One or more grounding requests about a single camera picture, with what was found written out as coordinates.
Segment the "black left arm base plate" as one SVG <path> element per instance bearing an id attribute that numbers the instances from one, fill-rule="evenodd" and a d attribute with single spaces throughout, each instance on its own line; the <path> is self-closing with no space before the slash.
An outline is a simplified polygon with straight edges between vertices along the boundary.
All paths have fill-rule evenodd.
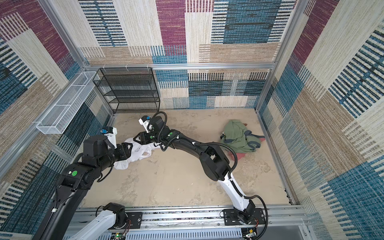
<path id="1" fill-rule="evenodd" d="M 124 218 L 123 230 L 139 229 L 142 224 L 143 213 L 142 212 L 126 212 Z"/>

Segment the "white cloth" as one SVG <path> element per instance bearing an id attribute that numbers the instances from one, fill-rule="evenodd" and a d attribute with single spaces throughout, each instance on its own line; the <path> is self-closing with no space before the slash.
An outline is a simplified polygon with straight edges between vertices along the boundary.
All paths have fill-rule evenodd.
<path id="1" fill-rule="evenodd" d="M 161 148 L 160 146 L 156 146 L 154 143 L 141 145 L 136 143 L 133 138 L 126 139 L 125 143 L 133 144 L 131 156 L 126 160 L 115 162 L 114 168 L 116 170 L 125 170 L 129 167 L 129 163 L 149 158 L 152 155 L 153 150 Z"/>

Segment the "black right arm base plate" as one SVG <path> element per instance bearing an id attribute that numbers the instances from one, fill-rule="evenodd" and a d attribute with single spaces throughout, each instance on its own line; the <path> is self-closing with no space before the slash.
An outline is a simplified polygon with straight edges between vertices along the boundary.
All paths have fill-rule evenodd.
<path id="1" fill-rule="evenodd" d="M 263 209 L 256 208 L 255 211 L 249 217 L 249 222 L 243 222 L 239 218 L 240 212 L 236 209 L 224 209 L 220 212 L 220 217 L 224 219 L 225 226 L 235 225 L 264 225 L 266 223 L 265 213 Z"/>

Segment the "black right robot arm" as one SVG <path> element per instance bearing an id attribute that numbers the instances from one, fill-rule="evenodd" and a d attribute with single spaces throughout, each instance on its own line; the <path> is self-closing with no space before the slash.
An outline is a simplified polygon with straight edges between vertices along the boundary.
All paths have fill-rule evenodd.
<path id="1" fill-rule="evenodd" d="M 170 129 L 167 126 L 167 118 L 162 119 L 159 114 L 163 112 L 139 119 L 145 130 L 140 132 L 134 141 L 141 145 L 153 143 L 162 151 L 168 148 L 181 150 L 198 158 L 206 176 L 218 182 L 232 201 L 237 211 L 237 221 L 243 225 L 253 224 L 257 221 L 256 215 L 260 215 L 259 224 L 267 225 L 268 209 L 263 199 L 258 195 L 246 196 L 233 176 L 238 161 L 235 160 L 234 165 L 230 166 L 230 160 L 222 150 L 231 148 L 222 143 L 202 143 L 191 139 L 178 130 Z"/>

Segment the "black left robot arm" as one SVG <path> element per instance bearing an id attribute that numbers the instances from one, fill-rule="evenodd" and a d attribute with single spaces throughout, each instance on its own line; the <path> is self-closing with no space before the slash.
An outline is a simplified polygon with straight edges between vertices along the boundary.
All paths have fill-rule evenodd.
<path id="1" fill-rule="evenodd" d="M 70 222 L 95 181 L 106 178 L 102 172 L 114 163 L 131 156 L 133 144 L 113 145 L 106 136 L 92 136 L 84 141 L 84 151 L 63 170 L 55 187 L 55 198 L 51 203 L 34 240 L 61 240 Z"/>

